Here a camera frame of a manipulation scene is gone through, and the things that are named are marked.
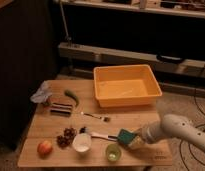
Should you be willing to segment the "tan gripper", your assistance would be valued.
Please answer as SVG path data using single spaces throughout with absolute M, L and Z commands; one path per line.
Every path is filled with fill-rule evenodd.
M 141 130 L 137 129 L 134 131 L 135 138 L 128 144 L 131 150 L 136 150 L 144 146 L 145 142 L 141 137 Z

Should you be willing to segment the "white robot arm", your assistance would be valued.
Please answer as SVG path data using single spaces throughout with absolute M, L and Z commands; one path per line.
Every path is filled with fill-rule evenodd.
M 136 130 L 135 137 L 128 147 L 136 150 L 145 144 L 155 144 L 169 138 L 187 141 L 205 153 L 205 133 L 195 128 L 187 117 L 174 114 L 164 115 L 160 121 Z

